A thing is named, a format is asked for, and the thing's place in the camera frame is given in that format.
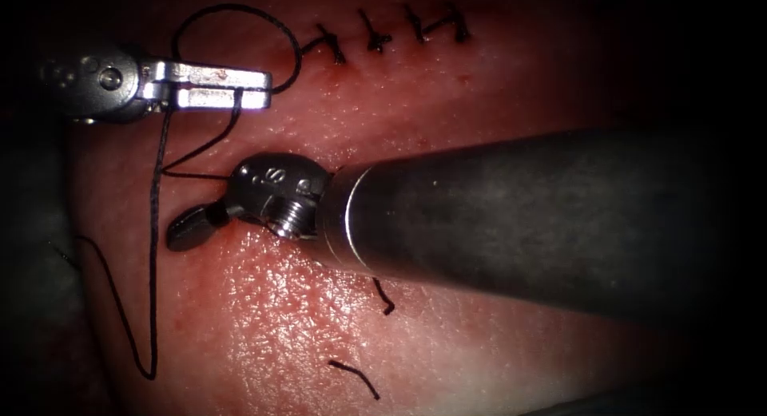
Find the right arm needle driver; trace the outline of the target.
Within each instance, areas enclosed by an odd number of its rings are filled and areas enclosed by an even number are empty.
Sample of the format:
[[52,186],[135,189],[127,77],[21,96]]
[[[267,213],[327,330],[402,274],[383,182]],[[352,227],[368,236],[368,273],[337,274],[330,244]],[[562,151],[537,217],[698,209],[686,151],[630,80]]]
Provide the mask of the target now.
[[293,153],[257,153],[228,178],[226,211],[288,240],[316,238],[316,210],[332,174]]

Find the left arm needle driver jaw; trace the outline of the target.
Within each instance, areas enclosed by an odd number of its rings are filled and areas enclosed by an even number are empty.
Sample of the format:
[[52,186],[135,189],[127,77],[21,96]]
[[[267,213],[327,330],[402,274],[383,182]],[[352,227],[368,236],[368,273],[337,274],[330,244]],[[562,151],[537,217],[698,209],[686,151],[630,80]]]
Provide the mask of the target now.
[[237,105],[246,110],[267,109],[271,105],[271,94],[256,90],[244,90],[236,99],[236,89],[191,88],[146,90],[144,99],[163,107],[177,110],[222,110],[234,109]]
[[267,91],[272,88],[272,75],[267,72],[165,59],[151,59],[143,62],[141,75],[148,82],[198,87],[242,88],[256,91]]

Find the right arm needle driver jaw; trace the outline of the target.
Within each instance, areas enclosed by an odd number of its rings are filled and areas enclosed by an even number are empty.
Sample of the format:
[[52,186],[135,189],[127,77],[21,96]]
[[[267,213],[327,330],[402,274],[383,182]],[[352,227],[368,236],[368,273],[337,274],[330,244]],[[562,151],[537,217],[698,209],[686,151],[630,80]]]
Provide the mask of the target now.
[[199,247],[231,220],[223,202],[198,204],[171,221],[165,245],[171,252],[186,252]]

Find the left arm needle driver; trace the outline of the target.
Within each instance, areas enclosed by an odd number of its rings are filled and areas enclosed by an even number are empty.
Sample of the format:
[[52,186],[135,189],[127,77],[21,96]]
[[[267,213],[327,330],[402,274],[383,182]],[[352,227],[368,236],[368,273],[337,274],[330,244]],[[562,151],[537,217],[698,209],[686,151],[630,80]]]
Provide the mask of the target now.
[[160,61],[136,46],[63,49],[39,61],[38,88],[61,117],[127,124],[167,107],[168,89],[152,79]]

